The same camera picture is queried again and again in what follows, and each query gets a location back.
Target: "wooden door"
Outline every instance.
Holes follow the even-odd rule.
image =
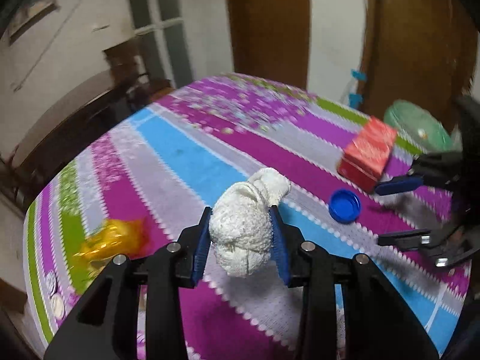
[[[307,86],[310,0],[227,0],[235,71]]]
[[[450,131],[452,99],[470,87],[477,37],[458,0],[368,0],[361,109],[383,119],[394,100],[404,99]]]

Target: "yellow wrapper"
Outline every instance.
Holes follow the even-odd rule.
[[[101,229],[88,237],[75,254],[84,263],[107,262],[117,254],[135,257],[146,243],[143,220],[106,219]]]

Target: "striped tablecloth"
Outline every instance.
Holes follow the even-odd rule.
[[[442,353],[462,309],[470,263],[438,271],[417,252],[379,247],[375,238],[437,227],[449,215],[449,195],[421,187],[398,196],[369,196],[340,177],[335,165],[342,148],[367,119],[297,88],[227,75],[196,81],[116,126],[69,163],[27,213],[25,277],[44,344],[62,323],[53,315],[46,274],[55,272],[68,311],[89,279],[73,254],[104,218],[144,218],[148,255],[198,223],[203,208],[213,206],[231,184],[261,167],[274,167],[292,182],[280,204],[284,220],[332,254],[369,254]],[[419,152],[399,137],[386,176],[405,173]],[[326,202],[338,188],[359,195],[357,222],[340,225],[328,214]],[[189,355],[205,360],[291,359],[301,306],[302,290],[285,288],[273,265],[247,279],[228,278],[211,253],[198,288],[181,290]],[[340,292],[337,319],[341,353],[345,330]],[[145,357],[144,324],[141,312],[139,358]]]

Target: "picture frame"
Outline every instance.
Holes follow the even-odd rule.
[[[24,0],[8,26],[10,44],[56,9],[58,9],[57,0]]]

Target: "red box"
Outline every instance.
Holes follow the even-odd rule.
[[[371,117],[360,133],[343,151],[338,173],[366,192],[372,192],[397,137],[397,131]]]

